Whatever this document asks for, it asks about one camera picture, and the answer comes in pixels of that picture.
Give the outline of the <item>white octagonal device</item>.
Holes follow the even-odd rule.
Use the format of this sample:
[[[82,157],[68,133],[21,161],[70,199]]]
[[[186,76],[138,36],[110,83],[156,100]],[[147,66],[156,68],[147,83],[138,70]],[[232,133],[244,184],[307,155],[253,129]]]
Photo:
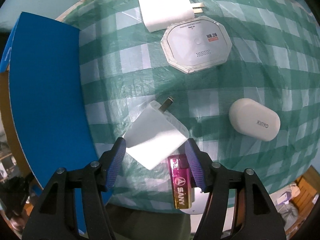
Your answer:
[[[221,23],[201,16],[167,27],[161,47],[170,66],[191,74],[226,63],[232,42]]]

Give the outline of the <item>magenta gold lighter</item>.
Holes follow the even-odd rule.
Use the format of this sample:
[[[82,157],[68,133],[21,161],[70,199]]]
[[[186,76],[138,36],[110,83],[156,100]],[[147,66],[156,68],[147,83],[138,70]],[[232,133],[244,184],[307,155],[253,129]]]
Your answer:
[[[172,196],[175,209],[189,209],[192,206],[191,171],[185,154],[168,157]]]

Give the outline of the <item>large-check green tablecloth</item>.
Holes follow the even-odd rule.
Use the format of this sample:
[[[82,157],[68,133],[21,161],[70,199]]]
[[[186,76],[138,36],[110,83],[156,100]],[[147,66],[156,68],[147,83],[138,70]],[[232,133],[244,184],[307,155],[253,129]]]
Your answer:
[[[319,156],[319,34],[290,0],[191,0],[224,25],[232,49],[223,65],[184,74],[148,32],[138,0],[87,0],[64,22],[80,30],[80,73],[96,154],[109,150],[152,100],[172,97],[169,112],[199,148],[233,170],[252,168],[269,193],[303,174]],[[242,135],[232,103],[250,98],[275,111],[276,138]]]

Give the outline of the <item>green trousers leg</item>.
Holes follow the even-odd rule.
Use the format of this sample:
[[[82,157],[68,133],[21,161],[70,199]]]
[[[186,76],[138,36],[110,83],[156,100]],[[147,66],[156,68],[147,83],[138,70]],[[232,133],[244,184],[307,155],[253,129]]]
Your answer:
[[[185,213],[156,213],[106,205],[116,239],[189,239],[190,216]]]

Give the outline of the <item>white charger cube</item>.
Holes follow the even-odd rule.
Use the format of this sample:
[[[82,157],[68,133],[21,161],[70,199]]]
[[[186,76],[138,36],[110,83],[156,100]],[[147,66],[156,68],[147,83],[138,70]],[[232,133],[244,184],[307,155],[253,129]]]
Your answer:
[[[143,23],[149,32],[166,29],[174,23],[192,20],[202,13],[204,3],[190,0],[138,0]]]
[[[168,112],[173,103],[153,100],[124,134],[126,152],[148,170],[175,152],[189,138],[188,129]]]

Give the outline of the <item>white earbuds case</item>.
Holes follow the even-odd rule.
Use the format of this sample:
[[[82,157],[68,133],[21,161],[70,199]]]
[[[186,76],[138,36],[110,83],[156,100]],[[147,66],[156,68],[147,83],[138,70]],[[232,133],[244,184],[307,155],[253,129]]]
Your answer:
[[[278,114],[249,98],[232,103],[229,120],[237,132],[262,141],[273,140],[280,130]]]

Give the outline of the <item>blue-edged cardboard box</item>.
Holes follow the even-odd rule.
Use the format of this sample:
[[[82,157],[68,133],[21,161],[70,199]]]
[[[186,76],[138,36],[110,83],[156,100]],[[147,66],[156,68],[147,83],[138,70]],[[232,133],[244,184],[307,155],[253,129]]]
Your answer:
[[[71,25],[23,12],[1,60],[18,141],[41,186],[60,167],[77,170],[97,159],[82,96],[79,34]]]

